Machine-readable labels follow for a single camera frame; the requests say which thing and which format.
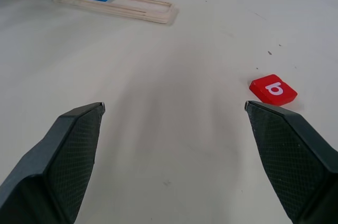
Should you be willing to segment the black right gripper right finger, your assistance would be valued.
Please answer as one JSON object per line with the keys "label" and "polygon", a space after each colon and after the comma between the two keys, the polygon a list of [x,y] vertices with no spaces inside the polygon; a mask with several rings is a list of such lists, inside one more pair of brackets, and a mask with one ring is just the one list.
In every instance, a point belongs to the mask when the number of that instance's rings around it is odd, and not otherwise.
{"label": "black right gripper right finger", "polygon": [[337,151],[298,113],[247,101],[265,173],[292,223],[337,223]]}

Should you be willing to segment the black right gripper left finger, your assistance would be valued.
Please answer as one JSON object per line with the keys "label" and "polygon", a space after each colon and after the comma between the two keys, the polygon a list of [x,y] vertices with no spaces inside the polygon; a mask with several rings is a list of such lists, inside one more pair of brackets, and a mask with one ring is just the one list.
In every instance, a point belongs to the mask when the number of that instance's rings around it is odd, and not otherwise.
{"label": "black right gripper left finger", "polygon": [[60,115],[1,184],[1,223],[74,223],[95,163],[103,102]]}

